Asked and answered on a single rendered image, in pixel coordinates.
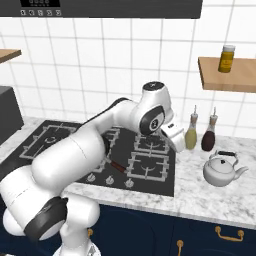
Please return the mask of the navy cupboard door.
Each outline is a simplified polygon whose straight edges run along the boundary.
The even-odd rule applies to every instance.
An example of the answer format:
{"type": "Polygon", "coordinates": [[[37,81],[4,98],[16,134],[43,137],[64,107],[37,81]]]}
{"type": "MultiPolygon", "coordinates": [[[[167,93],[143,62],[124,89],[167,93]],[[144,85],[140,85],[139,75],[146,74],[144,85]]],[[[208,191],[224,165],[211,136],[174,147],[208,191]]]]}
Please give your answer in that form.
{"type": "Polygon", "coordinates": [[[101,205],[92,240],[102,256],[169,256],[173,225],[170,216],[101,205]]]}

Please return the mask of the navy drawer front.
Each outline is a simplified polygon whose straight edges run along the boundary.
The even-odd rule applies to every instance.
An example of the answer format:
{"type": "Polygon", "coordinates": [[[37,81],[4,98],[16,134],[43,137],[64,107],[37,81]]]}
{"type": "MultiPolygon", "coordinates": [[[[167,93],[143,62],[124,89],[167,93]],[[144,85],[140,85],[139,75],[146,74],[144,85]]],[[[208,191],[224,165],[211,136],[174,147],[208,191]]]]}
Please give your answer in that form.
{"type": "Polygon", "coordinates": [[[181,256],[256,256],[256,230],[177,218],[170,256],[178,254],[177,240],[184,242],[181,256]],[[216,226],[221,226],[227,233],[243,230],[244,241],[236,243],[220,239],[214,231],[216,226]]]}

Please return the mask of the black gas hob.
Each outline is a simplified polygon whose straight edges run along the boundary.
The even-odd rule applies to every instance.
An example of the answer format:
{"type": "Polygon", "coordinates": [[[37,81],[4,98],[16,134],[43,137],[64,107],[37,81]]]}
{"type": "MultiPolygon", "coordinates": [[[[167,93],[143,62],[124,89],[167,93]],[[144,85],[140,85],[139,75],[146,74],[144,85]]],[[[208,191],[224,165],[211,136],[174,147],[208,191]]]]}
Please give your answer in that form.
{"type": "MultiPolygon", "coordinates": [[[[0,162],[0,177],[32,163],[32,160],[49,146],[74,133],[80,125],[73,122],[44,121],[5,160],[0,162]]],[[[102,162],[92,173],[96,179],[88,182],[88,175],[80,179],[84,184],[112,187],[143,193],[174,195],[176,153],[157,135],[145,137],[124,128],[113,127],[104,133],[110,143],[108,158],[126,168],[121,173],[111,164],[102,162]],[[112,176],[114,183],[106,184],[112,176]],[[125,182],[131,178],[134,186],[125,182]]]]}

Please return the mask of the yellow spice jar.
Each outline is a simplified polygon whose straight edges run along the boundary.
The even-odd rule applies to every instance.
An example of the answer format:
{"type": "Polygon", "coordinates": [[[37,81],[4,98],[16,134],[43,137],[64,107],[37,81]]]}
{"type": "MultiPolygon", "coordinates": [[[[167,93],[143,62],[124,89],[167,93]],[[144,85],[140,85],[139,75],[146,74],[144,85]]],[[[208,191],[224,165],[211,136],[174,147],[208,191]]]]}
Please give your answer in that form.
{"type": "Polygon", "coordinates": [[[222,73],[229,73],[231,71],[235,47],[233,45],[224,45],[222,48],[221,57],[219,60],[218,71],[222,73]]]}

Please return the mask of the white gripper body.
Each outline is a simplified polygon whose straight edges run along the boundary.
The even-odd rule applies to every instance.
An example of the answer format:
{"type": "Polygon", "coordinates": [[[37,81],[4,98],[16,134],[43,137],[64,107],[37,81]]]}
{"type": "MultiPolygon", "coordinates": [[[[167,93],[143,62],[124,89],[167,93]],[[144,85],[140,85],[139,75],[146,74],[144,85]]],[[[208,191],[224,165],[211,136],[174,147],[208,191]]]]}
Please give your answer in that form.
{"type": "Polygon", "coordinates": [[[162,134],[166,138],[170,147],[180,153],[185,149],[184,130],[177,127],[166,128],[162,130],[162,134]]]}

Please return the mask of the wide wooden wall shelf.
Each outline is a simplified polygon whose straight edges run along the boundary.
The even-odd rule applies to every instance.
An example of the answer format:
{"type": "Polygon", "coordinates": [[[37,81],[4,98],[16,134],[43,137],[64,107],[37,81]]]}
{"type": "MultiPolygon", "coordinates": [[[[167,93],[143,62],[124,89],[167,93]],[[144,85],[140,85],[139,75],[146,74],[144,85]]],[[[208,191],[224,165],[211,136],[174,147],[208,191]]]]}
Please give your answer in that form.
{"type": "Polygon", "coordinates": [[[256,93],[256,59],[235,58],[229,73],[218,71],[219,59],[199,57],[204,90],[256,93]]]}

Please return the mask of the dark grey countertop appliance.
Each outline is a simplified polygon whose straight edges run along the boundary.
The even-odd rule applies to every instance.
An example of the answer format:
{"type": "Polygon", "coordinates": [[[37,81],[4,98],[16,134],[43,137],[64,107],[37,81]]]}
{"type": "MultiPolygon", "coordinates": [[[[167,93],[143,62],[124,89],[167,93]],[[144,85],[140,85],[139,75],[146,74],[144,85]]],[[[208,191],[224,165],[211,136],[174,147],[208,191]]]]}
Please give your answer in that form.
{"type": "Polygon", "coordinates": [[[0,145],[24,125],[14,90],[0,86],[0,145]]]}

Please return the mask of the small wooden wall shelf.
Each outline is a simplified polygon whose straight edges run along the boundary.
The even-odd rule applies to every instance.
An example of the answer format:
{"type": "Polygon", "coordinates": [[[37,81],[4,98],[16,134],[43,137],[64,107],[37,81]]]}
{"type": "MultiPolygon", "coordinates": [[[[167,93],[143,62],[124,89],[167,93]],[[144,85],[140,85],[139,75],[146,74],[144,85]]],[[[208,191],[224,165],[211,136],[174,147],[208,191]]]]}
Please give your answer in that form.
{"type": "Polygon", "coordinates": [[[0,49],[0,64],[21,55],[19,49],[0,49]]]}

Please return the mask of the yellow-green oil bottle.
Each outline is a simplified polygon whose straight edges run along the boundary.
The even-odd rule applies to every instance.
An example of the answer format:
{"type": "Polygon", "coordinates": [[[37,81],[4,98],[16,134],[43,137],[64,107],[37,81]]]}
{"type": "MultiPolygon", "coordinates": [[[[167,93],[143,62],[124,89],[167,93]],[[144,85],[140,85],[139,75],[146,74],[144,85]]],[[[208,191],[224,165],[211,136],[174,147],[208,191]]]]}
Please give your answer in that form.
{"type": "Polygon", "coordinates": [[[190,125],[185,134],[185,144],[186,144],[186,148],[189,150],[192,150],[197,143],[197,132],[196,132],[197,119],[198,119],[197,107],[194,107],[194,112],[190,116],[190,125]]]}

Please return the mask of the dark range hood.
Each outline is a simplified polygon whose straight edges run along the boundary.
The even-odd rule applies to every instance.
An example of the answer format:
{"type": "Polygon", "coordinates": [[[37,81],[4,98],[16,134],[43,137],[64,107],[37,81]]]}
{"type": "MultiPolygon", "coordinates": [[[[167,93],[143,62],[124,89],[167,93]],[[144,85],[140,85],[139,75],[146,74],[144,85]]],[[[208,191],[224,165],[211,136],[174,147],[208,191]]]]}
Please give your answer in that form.
{"type": "Polygon", "coordinates": [[[199,19],[203,0],[0,0],[0,17],[199,19]]]}

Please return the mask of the dark brown vinegar bottle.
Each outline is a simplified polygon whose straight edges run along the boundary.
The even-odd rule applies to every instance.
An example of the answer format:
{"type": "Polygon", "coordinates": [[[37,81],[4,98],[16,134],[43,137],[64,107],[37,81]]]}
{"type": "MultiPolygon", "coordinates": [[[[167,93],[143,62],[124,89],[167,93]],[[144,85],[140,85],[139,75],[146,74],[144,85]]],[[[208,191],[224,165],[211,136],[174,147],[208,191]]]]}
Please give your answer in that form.
{"type": "Polygon", "coordinates": [[[215,145],[215,125],[217,119],[218,116],[216,115],[216,112],[213,112],[213,114],[209,118],[208,128],[201,140],[201,148],[203,151],[209,152],[213,149],[215,145]]]}

